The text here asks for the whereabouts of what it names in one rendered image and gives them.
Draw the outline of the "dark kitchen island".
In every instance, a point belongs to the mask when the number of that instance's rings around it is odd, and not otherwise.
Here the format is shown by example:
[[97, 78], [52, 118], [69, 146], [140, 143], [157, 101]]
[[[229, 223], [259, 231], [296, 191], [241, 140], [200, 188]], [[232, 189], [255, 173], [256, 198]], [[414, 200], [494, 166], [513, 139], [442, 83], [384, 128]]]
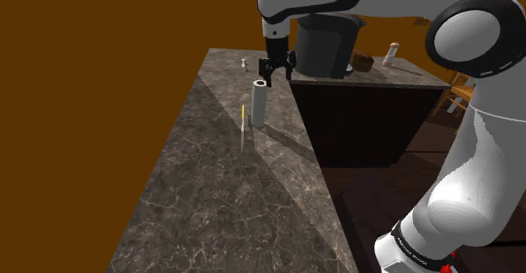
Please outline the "dark kitchen island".
[[343, 79], [293, 75], [289, 85], [320, 167], [396, 163], [450, 88], [404, 58], [383, 60], [376, 56], [369, 72]]

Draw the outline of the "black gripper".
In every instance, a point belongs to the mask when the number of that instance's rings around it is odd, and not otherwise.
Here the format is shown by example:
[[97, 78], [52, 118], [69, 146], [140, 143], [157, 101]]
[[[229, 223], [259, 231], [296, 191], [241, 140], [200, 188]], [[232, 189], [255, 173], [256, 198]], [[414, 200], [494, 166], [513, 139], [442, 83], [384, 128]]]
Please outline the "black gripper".
[[271, 65], [282, 65], [286, 69], [286, 80], [292, 79], [293, 69], [297, 65], [295, 51], [288, 49], [288, 37], [266, 38], [267, 58], [260, 58], [258, 61], [258, 74], [266, 82], [268, 88], [271, 87], [271, 75], [273, 67]]

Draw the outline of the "dark grey coffee machine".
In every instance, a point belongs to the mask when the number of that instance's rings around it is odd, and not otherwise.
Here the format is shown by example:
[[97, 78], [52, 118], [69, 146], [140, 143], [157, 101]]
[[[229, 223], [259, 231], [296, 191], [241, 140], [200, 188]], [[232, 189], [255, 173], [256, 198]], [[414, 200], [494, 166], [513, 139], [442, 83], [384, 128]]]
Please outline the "dark grey coffee machine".
[[309, 77], [343, 79], [359, 30], [353, 14], [310, 14], [298, 19], [296, 71]]

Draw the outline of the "wooden chair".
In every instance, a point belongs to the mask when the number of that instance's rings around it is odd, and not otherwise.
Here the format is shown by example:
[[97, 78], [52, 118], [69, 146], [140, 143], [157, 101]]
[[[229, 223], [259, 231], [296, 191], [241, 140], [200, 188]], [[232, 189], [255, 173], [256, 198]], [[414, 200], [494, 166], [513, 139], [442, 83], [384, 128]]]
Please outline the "wooden chair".
[[447, 100], [452, 104], [456, 104], [461, 110], [466, 110], [467, 105], [471, 101], [475, 90], [475, 79], [473, 77], [460, 72], [454, 72], [448, 83], [451, 88], [442, 93], [432, 111], [432, 116], [436, 115]]

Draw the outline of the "brown bread loaf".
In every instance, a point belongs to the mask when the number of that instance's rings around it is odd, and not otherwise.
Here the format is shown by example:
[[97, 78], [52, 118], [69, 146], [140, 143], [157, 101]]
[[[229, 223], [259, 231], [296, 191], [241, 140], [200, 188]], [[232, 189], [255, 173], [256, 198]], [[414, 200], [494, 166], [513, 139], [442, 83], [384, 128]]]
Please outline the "brown bread loaf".
[[374, 59], [365, 51], [354, 49], [350, 63], [355, 71], [370, 72], [374, 64]]

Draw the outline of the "grey upright cylinder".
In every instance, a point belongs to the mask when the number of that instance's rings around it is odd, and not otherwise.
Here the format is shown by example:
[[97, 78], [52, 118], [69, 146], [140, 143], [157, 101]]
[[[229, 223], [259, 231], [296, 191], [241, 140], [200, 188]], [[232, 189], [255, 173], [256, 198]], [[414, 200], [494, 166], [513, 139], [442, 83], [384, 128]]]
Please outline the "grey upright cylinder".
[[255, 80], [252, 88], [251, 124], [262, 127], [266, 117], [267, 85], [265, 80]]

